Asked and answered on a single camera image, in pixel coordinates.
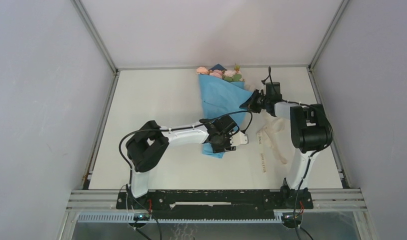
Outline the blue wrapping paper sheet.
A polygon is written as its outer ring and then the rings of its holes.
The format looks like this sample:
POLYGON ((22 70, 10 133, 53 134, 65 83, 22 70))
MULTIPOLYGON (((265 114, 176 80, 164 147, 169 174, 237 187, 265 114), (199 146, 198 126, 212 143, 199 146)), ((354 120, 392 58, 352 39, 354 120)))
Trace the blue wrapping paper sheet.
MULTIPOLYGON (((215 69, 208 70, 223 71, 226 69, 218 64, 215 69)), ((209 74, 197 74, 197 76, 203 116, 206 119, 213 119, 232 113, 230 117, 240 129, 246 115, 244 110, 240 109, 240 105, 252 95, 251 91, 245 89, 245 83, 243 81, 227 82, 209 74)))

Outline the cream ribbon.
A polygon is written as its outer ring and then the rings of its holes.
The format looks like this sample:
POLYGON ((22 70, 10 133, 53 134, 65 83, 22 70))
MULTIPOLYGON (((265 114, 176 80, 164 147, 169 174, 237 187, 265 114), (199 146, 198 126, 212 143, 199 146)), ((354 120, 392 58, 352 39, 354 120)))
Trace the cream ribbon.
POLYGON ((286 120, 270 115, 265 107, 255 107, 257 114, 262 114, 264 126, 256 132, 257 160, 261 166, 261 172, 268 174, 274 169, 284 168, 291 157, 288 141, 283 138, 289 133, 286 130, 286 120))

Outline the pale pink fake flower stem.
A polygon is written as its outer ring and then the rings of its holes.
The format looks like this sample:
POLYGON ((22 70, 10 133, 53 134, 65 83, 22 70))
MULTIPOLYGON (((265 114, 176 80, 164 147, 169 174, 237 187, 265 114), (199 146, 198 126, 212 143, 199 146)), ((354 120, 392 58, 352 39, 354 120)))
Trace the pale pink fake flower stem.
POLYGON ((233 69, 226 69, 222 71, 222 79, 227 82, 244 82, 244 77, 241 72, 241 66, 236 64, 233 69))

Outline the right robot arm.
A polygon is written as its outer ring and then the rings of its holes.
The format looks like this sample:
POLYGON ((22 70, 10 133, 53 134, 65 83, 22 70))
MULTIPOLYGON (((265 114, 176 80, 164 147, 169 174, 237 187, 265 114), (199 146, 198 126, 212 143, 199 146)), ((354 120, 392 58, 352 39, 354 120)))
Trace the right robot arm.
POLYGON ((295 153, 281 187, 280 201, 286 208, 294 208, 307 188, 315 158, 333 141, 332 126, 323 105, 284 100, 280 83, 270 82, 265 85, 265 90, 255 90, 239 108, 252 113, 265 110, 273 117, 289 120, 295 153))

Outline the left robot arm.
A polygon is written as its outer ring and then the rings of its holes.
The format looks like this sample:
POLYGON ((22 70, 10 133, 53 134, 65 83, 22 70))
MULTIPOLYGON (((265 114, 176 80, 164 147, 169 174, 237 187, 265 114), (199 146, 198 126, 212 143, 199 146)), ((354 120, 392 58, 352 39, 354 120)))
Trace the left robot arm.
POLYGON ((183 126, 160 126, 154 120, 146 122, 139 130, 124 136, 122 147, 127 153, 122 158, 130 168, 129 182, 126 185, 128 202, 135 208, 143 208, 148 202, 148 182, 150 171, 157 166, 169 147, 187 144, 203 144, 205 153, 222 157, 224 153, 246 145, 248 136, 229 115, 213 119, 203 118, 183 126))

